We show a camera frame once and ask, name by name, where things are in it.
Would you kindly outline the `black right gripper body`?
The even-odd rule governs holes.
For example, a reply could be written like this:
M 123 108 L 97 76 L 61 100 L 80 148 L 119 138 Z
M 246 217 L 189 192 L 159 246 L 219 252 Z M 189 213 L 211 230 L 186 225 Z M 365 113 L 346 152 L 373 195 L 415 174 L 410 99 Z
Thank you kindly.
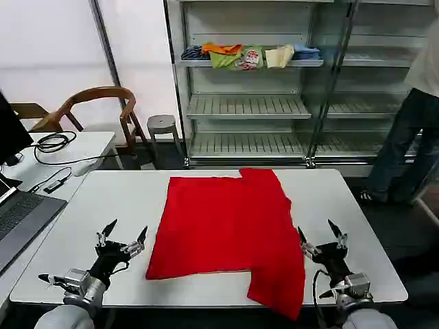
M 338 247 L 338 243 L 332 242 L 318 245 L 316 249 L 318 251 L 312 256 L 312 261 L 325 267 L 330 284 L 338 284 L 353 273 L 345 262 L 347 247 Z

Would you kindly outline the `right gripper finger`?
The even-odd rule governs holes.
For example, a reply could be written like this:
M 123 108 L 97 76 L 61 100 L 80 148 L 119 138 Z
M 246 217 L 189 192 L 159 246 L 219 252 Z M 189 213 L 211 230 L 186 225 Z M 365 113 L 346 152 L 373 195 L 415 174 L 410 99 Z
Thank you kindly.
M 340 228 L 332 222 L 332 220 L 328 220 L 328 224 L 331 228 L 331 231 L 335 235 L 337 239 L 337 248 L 338 249 L 346 249 L 347 248 L 347 234 L 343 233 Z
M 313 262 L 321 263 L 322 251 L 307 241 L 305 234 L 300 227 L 297 227 L 297 230 L 300 236 L 300 246 L 303 254 Z

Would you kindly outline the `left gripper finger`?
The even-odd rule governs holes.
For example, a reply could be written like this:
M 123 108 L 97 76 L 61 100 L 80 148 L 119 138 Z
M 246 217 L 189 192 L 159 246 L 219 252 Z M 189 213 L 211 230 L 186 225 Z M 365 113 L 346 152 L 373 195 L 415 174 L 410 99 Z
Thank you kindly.
M 117 223 L 117 219 L 110 222 L 108 225 L 104 227 L 101 232 L 97 233 L 97 247 L 104 247 L 106 245 L 106 239 L 109 237 L 110 233 L 114 229 Z
M 147 229 L 148 227 L 145 226 L 140 235 L 138 236 L 137 240 L 126 245 L 123 248 L 124 254 L 129 255 L 129 257 L 134 258 L 135 256 L 139 255 L 144 249 L 145 249 L 145 239 L 147 236 Z

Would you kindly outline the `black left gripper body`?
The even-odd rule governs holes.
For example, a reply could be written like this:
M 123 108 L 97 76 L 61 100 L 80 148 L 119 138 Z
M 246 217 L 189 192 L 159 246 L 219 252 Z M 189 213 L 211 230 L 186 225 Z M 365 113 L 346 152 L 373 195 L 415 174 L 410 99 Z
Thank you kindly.
M 95 248 L 97 260 L 89 269 L 89 274 L 104 284 L 110 284 L 110 277 L 113 274 L 129 267 L 131 256 L 125 252 L 125 247 L 127 247 L 125 243 L 114 241 L 106 242 L 105 246 L 98 245 Z

